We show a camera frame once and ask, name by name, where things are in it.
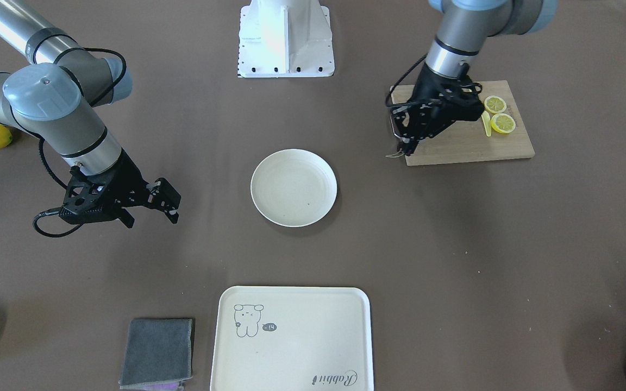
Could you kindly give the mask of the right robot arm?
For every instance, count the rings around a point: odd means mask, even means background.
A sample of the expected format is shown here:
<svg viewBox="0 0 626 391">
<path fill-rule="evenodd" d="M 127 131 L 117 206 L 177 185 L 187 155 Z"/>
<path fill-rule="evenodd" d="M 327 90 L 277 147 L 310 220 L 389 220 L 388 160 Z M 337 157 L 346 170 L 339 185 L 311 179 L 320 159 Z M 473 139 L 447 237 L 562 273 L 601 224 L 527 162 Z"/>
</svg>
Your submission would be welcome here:
<svg viewBox="0 0 626 391">
<path fill-rule="evenodd" d="M 119 220 L 134 225 L 130 207 L 161 211 L 178 221 L 181 196 L 165 178 L 146 181 L 95 112 L 127 98 L 132 78 L 124 57 L 95 57 L 64 30 L 23 1 L 0 1 L 0 37 L 28 60 L 17 72 L 0 72 L 0 125 L 46 142 L 70 166 L 59 216 L 74 229 Z"/>
</svg>

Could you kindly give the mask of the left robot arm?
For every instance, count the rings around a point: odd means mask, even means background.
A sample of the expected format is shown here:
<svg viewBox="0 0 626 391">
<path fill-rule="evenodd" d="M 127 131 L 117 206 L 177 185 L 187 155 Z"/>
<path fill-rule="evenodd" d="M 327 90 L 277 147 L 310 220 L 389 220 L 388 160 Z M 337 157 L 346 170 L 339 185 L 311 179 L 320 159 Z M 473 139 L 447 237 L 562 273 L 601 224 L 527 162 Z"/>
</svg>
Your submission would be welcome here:
<svg viewBox="0 0 626 391">
<path fill-rule="evenodd" d="M 556 1 L 431 1 L 443 18 L 410 98 L 386 104 L 396 156 L 410 156 L 418 144 L 457 121 L 477 121 L 484 112 L 481 86 L 468 76 L 488 37 L 523 35 L 543 29 L 554 17 Z"/>
</svg>

